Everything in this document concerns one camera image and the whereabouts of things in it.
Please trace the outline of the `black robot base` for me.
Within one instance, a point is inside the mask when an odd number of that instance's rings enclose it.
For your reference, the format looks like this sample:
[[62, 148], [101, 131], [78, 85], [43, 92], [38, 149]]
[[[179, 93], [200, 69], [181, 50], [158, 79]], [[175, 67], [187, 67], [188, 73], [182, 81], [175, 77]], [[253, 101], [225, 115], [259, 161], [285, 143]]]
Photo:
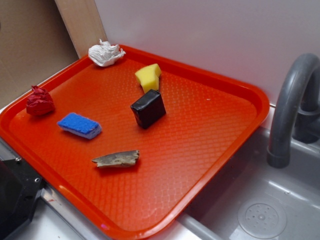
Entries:
[[43, 187], [42, 176], [25, 159], [0, 162], [2, 240], [9, 240], [32, 222]]

